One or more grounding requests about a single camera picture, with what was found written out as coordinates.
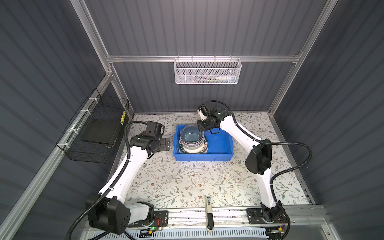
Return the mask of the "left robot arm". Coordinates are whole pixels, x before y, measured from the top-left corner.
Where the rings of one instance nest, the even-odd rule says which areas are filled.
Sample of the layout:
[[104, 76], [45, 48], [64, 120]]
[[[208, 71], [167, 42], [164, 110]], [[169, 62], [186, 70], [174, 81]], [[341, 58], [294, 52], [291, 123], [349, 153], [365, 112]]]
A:
[[120, 235], [132, 224], [153, 222], [153, 204], [136, 202], [130, 207], [125, 205], [129, 188], [140, 167], [161, 149], [165, 126], [152, 121], [144, 125], [146, 129], [131, 138], [128, 136], [129, 125], [125, 126], [126, 156], [98, 194], [91, 194], [86, 200], [86, 215], [90, 227], [103, 230], [107, 234]]

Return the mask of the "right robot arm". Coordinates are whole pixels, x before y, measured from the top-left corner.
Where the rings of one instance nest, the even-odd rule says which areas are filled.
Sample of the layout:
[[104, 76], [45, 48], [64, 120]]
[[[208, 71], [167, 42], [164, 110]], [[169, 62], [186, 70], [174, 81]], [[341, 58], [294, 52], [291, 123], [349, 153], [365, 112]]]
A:
[[261, 207], [263, 219], [272, 223], [279, 217], [279, 207], [271, 190], [271, 161], [272, 146], [268, 139], [262, 140], [246, 130], [236, 121], [234, 114], [229, 110], [217, 110], [206, 102], [198, 107], [200, 120], [197, 121], [201, 132], [212, 131], [219, 128], [239, 142], [248, 156], [245, 160], [247, 169], [256, 175], [256, 180], [261, 193]]

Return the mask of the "purple bowl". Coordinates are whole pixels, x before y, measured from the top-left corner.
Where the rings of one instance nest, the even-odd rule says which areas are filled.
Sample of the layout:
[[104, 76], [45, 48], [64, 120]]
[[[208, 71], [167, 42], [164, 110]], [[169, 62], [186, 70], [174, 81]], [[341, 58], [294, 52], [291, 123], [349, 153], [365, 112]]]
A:
[[180, 141], [180, 145], [182, 145], [184, 148], [196, 149], [196, 148], [200, 148], [201, 146], [203, 146], [204, 141], [200, 141], [200, 142], [196, 142], [196, 143], [188, 143], [188, 142]]

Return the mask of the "light green bowl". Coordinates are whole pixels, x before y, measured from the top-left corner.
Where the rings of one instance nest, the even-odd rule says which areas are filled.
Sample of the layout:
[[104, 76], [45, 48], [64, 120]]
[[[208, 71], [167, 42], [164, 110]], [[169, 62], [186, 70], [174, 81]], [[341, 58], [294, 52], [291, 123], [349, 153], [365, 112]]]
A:
[[206, 152], [207, 148], [206, 147], [201, 147], [201, 148], [196, 148], [196, 149], [188, 149], [184, 148], [183, 146], [179, 147], [179, 151], [181, 154], [203, 154]]

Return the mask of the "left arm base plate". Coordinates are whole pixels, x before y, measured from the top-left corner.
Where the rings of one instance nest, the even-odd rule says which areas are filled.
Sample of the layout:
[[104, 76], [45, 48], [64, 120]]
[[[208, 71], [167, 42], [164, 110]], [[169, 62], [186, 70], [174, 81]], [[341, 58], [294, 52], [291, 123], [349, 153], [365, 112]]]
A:
[[138, 221], [128, 225], [128, 228], [151, 228], [167, 227], [169, 220], [169, 211], [154, 211], [150, 221]]

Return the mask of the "grey blue bowl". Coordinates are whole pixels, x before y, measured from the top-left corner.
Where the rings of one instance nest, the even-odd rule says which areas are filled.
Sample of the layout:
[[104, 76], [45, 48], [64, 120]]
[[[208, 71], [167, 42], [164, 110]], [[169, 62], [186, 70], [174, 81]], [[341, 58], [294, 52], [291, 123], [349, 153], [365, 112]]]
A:
[[195, 144], [204, 137], [204, 132], [201, 132], [197, 125], [188, 125], [182, 128], [180, 139], [187, 144]]

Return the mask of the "green rim lettered plate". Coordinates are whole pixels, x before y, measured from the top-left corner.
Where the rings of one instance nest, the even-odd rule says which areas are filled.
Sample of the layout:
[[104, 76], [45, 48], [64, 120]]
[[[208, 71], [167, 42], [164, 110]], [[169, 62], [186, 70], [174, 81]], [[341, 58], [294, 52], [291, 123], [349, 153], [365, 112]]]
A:
[[208, 140], [207, 140], [207, 138], [206, 137], [204, 137], [204, 145], [203, 146], [201, 146], [201, 147], [206, 147], [207, 148], [207, 150], [206, 150], [206, 152], [208, 151]]

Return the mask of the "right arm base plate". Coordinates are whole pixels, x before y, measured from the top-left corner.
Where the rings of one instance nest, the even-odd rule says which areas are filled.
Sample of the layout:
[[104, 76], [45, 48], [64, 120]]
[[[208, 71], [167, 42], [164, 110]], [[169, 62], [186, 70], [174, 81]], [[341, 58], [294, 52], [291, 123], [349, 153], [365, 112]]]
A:
[[287, 224], [288, 217], [278, 207], [270, 210], [268, 208], [248, 208], [246, 209], [250, 224]]

